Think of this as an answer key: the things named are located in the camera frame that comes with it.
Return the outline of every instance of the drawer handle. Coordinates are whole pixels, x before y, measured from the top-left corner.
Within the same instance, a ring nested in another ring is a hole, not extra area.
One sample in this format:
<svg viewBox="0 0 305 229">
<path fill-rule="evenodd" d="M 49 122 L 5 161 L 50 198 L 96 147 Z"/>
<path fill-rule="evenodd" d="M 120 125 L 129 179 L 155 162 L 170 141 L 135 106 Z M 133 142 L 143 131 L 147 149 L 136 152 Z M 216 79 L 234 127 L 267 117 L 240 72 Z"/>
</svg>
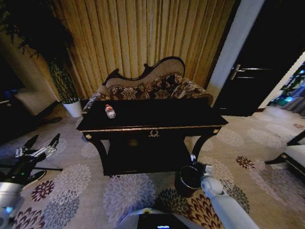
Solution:
<svg viewBox="0 0 305 229">
<path fill-rule="evenodd" d="M 159 136 L 160 136 L 160 135 L 159 135 L 159 131 L 155 130 L 155 131 L 156 131 L 155 134 L 153 133 L 153 131 L 154 131 L 154 130 L 151 130 L 151 131 L 150 131 L 150 134 L 148 135 L 148 137 L 159 137 Z"/>
</svg>

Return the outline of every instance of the plastic bottle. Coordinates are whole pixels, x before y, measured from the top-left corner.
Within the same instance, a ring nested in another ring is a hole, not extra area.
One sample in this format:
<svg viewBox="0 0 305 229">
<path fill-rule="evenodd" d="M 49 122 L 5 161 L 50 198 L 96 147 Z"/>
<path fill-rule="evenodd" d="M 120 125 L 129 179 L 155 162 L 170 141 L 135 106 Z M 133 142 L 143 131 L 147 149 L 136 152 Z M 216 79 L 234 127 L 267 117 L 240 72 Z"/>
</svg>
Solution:
<svg viewBox="0 0 305 229">
<path fill-rule="evenodd" d="M 115 112 L 114 112 L 114 109 L 112 108 L 112 106 L 110 106 L 109 104 L 106 104 L 105 111 L 106 111 L 108 118 L 115 118 Z"/>
</svg>

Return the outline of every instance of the door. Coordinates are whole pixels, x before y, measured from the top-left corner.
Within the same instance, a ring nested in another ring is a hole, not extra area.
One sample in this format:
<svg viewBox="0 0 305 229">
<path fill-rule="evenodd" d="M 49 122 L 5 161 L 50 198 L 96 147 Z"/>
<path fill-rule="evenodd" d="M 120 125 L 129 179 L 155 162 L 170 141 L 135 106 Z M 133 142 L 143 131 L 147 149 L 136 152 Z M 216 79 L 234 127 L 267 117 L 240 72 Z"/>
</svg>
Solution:
<svg viewBox="0 0 305 229">
<path fill-rule="evenodd" d="M 303 0 L 265 0 L 215 102 L 221 114 L 252 115 L 302 54 L 304 9 Z"/>
</svg>

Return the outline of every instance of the trash can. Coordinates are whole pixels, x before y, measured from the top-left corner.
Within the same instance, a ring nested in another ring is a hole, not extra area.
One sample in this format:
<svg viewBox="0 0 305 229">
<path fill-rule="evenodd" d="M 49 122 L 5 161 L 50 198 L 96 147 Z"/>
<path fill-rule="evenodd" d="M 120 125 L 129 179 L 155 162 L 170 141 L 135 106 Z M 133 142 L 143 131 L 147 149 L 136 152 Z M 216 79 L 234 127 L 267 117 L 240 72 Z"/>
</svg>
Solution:
<svg viewBox="0 0 305 229">
<path fill-rule="evenodd" d="M 191 197 L 201 188 L 200 172 L 193 166 L 183 166 L 176 172 L 175 188 L 183 197 Z"/>
</svg>

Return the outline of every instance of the potted plant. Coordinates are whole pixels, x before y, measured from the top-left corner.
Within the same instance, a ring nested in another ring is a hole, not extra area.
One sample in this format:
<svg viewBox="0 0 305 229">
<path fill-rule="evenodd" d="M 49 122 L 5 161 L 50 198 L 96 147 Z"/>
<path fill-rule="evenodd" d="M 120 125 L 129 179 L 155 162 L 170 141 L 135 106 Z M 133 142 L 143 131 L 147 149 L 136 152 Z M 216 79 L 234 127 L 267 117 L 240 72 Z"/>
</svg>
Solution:
<svg viewBox="0 0 305 229">
<path fill-rule="evenodd" d="M 55 16 L 53 0 L 0 0 L 2 31 L 20 38 L 19 48 L 28 46 L 48 64 L 63 105 L 73 117 L 81 116 L 81 103 L 65 66 L 71 64 L 67 47 L 72 43 L 69 30 Z"/>
</svg>

